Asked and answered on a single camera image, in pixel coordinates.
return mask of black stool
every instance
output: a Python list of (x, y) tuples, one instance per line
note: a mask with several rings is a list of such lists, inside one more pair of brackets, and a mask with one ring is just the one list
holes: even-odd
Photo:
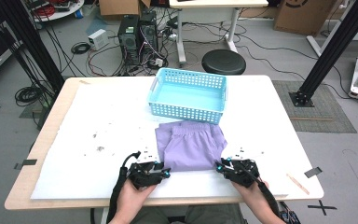
[(232, 50), (214, 49), (202, 57), (202, 67), (207, 73), (242, 75), (246, 69), (246, 61)]

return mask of blue plastic basket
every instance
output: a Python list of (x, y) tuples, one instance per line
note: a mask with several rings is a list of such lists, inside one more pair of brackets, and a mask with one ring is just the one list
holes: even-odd
[(225, 76), (160, 68), (148, 103), (153, 115), (218, 124), (226, 98)]

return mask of person's right hand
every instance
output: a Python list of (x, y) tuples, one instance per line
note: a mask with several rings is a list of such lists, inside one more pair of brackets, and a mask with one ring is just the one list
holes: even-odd
[(235, 189), (240, 193), (243, 201), (255, 214), (257, 219), (264, 224), (268, 223), (284, 223), (280, 218), (275, 216), (269, 207), (269, 203), (264, 197), (257, 183), (254, 182), (249, 188), (241, 186), (235, 182), (231, 182)]
[(156, 188), (152, 185), (146, 189), (137, 189), (127, 179), (117, 199), (117, 211), (109, 224), (128, 224), (135, 218), (149, 194)]

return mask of purple shorts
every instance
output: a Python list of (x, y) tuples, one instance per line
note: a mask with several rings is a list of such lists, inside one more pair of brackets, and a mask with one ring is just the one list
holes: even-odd
[(189, 120), (160, 124), (156, 138), (159, 157), (173, 172), (212, 170), (227, 145), (218, 125)]

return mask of wooden stick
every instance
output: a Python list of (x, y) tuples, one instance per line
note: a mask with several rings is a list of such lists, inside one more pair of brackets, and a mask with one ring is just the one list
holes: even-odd
[(306, 189), (306, 188), (304, 188), (301, 184), (300, 184), (300, 182), (298, 182), (294, 177), (292, 177), (291, 175), (289, 175), (289, 174), (286, 174), (287, 176), (289, 176), (289, 178), (299, 187), (299, 188), (301, 188), (306, 194), (308, 194), (308, 195), (310, 195), (310, 192)]

